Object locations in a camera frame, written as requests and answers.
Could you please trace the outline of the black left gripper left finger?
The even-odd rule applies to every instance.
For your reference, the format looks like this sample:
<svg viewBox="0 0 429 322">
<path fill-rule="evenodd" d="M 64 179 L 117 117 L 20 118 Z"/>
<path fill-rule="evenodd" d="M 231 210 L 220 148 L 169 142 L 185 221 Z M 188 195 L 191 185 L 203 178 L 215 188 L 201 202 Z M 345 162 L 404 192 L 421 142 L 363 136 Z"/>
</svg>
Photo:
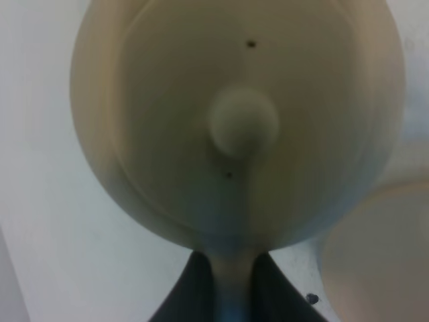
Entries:
<svg viewBox="0 0 429 322">
<path fill-rule="evenodd" d="M 150 320 L 221 320 L 219 280 L 205 254 L 191 253 L 177 283 Z"/>
</svg>

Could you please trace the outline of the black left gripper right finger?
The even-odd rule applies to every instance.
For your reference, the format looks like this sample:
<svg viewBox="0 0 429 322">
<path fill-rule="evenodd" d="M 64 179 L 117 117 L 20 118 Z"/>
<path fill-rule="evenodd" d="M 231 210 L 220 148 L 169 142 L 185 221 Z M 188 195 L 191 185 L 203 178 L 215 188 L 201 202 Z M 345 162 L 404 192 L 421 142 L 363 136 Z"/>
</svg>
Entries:
<svg viewBox="0 0 429 322">
<path fill-rule="evenodd" d="M 326 322 L 264 253 L 253 264 L 250 320 L 255 322 Z"/>
</svg>

